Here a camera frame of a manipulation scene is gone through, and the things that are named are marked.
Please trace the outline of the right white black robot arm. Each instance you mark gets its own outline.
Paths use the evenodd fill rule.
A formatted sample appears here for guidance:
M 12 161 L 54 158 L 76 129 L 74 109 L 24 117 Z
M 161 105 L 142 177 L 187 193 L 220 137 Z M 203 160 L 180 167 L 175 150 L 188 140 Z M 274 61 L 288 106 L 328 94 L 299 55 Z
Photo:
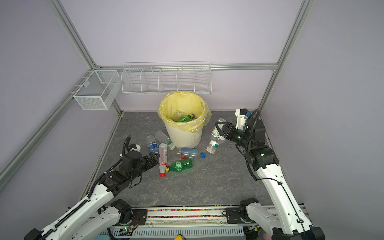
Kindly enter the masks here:
M 324 240 L 323 230 L 313 226 L 303 213 L 274 150 L 267 145 L 261 110 L 238 109 L 235 115 L 236 124 L 218 121 L 215 126 L 221 137 L 236 144 L 252 178 L 266 187 L 278 215 L 274 217 L 252 198 L 241 201 L 242 216 L 258 224 L 273 240 Z

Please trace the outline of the green soda bottle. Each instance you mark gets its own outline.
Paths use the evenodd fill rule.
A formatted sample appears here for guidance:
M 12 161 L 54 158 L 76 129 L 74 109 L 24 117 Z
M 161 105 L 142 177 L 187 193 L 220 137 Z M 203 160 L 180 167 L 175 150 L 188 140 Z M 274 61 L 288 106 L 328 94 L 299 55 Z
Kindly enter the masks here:
M 166 172 L 181 172 L 193 167 L 193 160 L 188 158 L 172 163 L 170 166 L 166 167 Z
M 194 114 L 188 114 L 188 115 L 181 117 L 178 122 L 179 123 L 190 122 L 190 121 L 194 120 L 195 118 L 196 118 L 196 116 Z

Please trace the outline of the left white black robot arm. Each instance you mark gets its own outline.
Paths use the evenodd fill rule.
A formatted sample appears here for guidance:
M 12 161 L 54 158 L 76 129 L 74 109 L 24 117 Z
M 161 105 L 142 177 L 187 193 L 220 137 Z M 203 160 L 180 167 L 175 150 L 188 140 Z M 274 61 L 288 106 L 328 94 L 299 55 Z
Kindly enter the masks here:
M 91 240 L 101 231 L 115 225 L 130 224 L 135 215 L 132 206 L 114 198 L 124 189 L 133 188 L 133 181 L 159 164 L 159 153 L 142 156 L 131 136 L 123 144 L 120 159 L 103 172 L 87 195 L 69 211 L 42 230 L 32 229 L 26 240 Z

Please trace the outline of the small clear plastic box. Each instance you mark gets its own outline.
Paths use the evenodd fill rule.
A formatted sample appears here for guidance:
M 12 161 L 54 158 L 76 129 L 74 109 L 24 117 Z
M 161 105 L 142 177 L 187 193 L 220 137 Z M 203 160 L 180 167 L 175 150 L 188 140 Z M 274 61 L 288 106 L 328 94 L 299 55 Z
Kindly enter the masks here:
M 210 136 L 211 140 L 207 146 L 207 152 L 214 154 L 218 146 L 224 143 L 226 139 L 219 134 L 219 131 L 216 126 L 214 126 Z

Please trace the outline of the clear bottle blue tint red cap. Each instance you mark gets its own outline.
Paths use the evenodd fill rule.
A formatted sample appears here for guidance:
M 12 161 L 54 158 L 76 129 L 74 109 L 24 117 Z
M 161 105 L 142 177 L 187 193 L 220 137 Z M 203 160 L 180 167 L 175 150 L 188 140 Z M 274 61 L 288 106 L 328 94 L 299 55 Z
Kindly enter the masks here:
M 180 148 L 178 154 L 187 158 L 195 159 L 198 155 L 198 150 L 194 148 Z

